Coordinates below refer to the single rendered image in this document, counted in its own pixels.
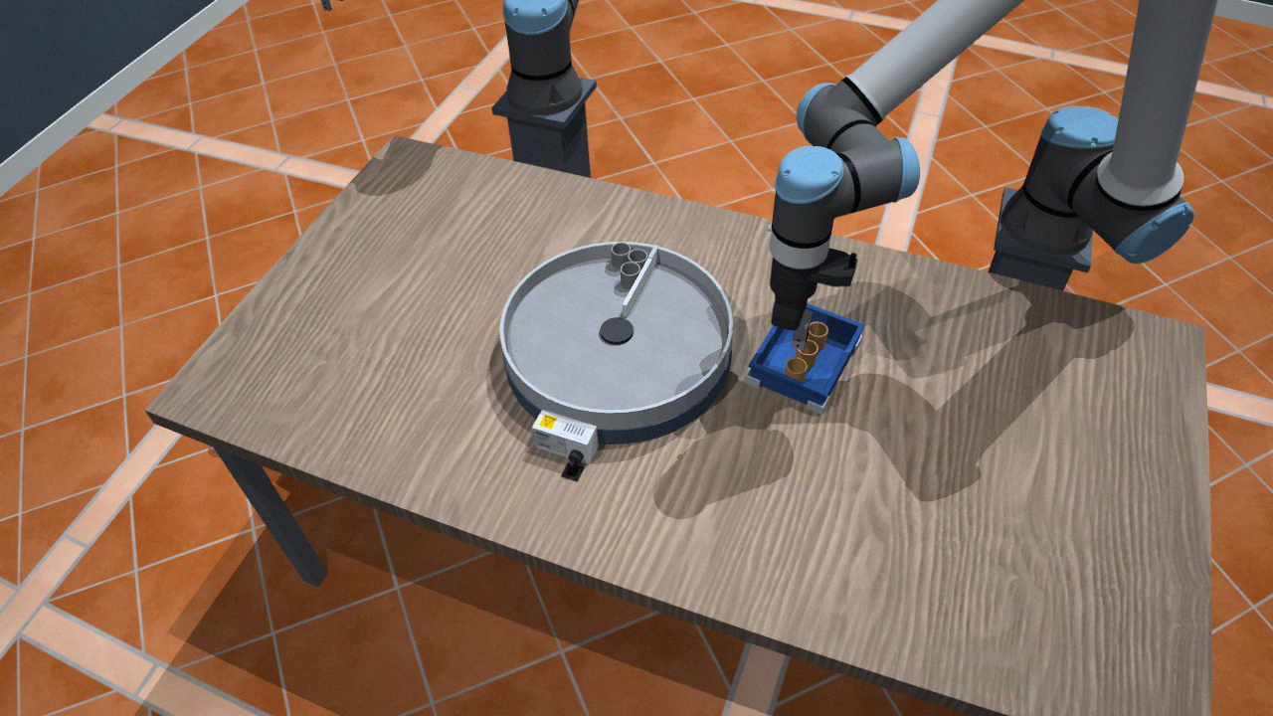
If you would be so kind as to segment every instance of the table top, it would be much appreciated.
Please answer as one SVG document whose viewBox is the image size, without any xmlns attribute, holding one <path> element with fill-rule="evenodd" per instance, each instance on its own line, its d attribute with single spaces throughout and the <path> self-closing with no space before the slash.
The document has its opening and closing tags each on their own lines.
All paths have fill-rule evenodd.
<svg viewBox="0 0 1273 716">
<path fill-rule="evenodd" d="M 867 330 L 815 415 L 737 380 L 769 329 L 766 227 L 395 138 L 148 413 L 966 713 L 1209 713 L 1202 330 L 836 238 L 857 278 L 812 302 Z M 607 241 L 712 273 L 735 361 L 699 420 L 601 450 L 575 483 L 533 447 L 498 325 L 536 265 Z"/>
<path fill-rule="evenodd" d="M 0 194 L 244 1 L 5 3 Z"/>
</svg>

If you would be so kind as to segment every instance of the blue tray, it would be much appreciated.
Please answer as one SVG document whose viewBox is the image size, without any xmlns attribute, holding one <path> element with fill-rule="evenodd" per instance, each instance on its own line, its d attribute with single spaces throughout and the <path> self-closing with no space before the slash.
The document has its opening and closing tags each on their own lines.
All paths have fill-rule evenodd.
<svg viewBox="0 0 1273 716">
<path fill-rule="evenodd" d="M 765 387 L 805 403 L 816 413 L 821 413 L 831 391 L 835 390 L 836 381 L 840 380 L 840 373 L 849 363 L 849 357 L 857 350 L 866 326 L 815 306 L 808 308 L 815 321 L 826 324 L 827 335 L 826 345 L 819 352 L 817 362 L 810 368 L 805 380 L 787 377 L 787 361 L 796 357 L 796 349 L 792 348 L 792 331 L 777 326 L 769 329 L 769 335 L 747 364 L 742 380 L 749 385 Z"/>
</svg>

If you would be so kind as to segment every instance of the gray tube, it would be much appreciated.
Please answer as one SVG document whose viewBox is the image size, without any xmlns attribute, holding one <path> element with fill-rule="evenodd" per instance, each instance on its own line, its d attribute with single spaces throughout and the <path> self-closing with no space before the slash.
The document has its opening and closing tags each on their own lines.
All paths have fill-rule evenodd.
<svg viewBox="0 0 1273 716">
<path fill-rule="evenodd" d="M 1216 0 L 1141 0 L 1114 152 L 1097 175 L 1114 199 L 1148 206 L 1180 192 L 1176 159 L 1214 14 Z"/>
<path fill-rule="evenodd" d="M 887 117 L 1021 1 L 937 0 L 849 79 L 867 96 L 880 117 Z M 1216 0 L 1208 1 L 1214 6 Z"/>
</svg>

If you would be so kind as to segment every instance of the brown cup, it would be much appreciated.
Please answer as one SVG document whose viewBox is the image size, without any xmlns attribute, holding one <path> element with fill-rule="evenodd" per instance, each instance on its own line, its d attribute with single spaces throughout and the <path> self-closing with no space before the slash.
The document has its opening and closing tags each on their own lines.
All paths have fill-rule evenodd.
<svg viewBox="0 0 1273 716">
<path fill-rule="evenodd" d="M 812 324 L 808 325 L 807 343 L 817 345 L 817 349 L 821 350 L 826 348 L 827 333 L 830 333 L 830 329 L 826 327 L 826 324 L 824 324 L 822 321 L 813 321 Z"/>
<path fill-rule="evenodd" d="M 812 368 L 813 364 L 817 363 L 817 344 L 813 343 L 812 340 L 806 340 L 805 348 L 801 348 L 796 353 L 796 357 L 803 361 L 806 366 Z"/>
<path fill-rule="evenodd" d="M 805 361 L 801 361 L 799 358 L 791 358 L 787 361 L 787 377 L 803 381 L 807 371 L 808 367 L 805 364 Z"/>
</svg>

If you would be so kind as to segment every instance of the cup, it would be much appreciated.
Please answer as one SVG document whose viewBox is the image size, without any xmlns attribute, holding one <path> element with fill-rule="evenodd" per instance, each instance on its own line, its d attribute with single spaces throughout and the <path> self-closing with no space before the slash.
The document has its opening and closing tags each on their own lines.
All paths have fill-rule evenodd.
<svg viewBox="0 0 1273 716">
<path fill-rule="evenodd" d="M 805 348 L 796 352 L 796 357 L 805 362 L 808 368 L 812 368 L 817 363 L 817 344 L 812 340 L 805 341 Z"/>
<path fill-rule="evenodd" d="M 826 324 L 822 321 L 813 321 L 808 325 L 808 339 L 806 343 L 812 343 L 817 345 L 819 350 L 821 350 L 826 348 L 826 334 L 829 333 L 830 329 L 826 327 Z"/>
<path fill-rule="evenodd" d="M 631 247 L 628 246 L 626 243 L 621 242 L 621 241 L 619 243 L 611 246 L 610 247 L 610 268 L 617 271 L 628 261 L 628 254 L 630 251 L 631 251 Z"/>
<path fill-rule="evenodd" d="M 805 364 L 805 361 L 798 357 L 787 361 L 787 377 L 803 382 L 806 372 L 808 372 L 808 366 Z"/>
<path fill-rule="evenodd" d="M 619 285 L 628 290 L 636 283 L 636 274 L 640 273 L 640 264 L 636 261 L 628 261 L 622 266 L 619 266 Z"/>
</svg>

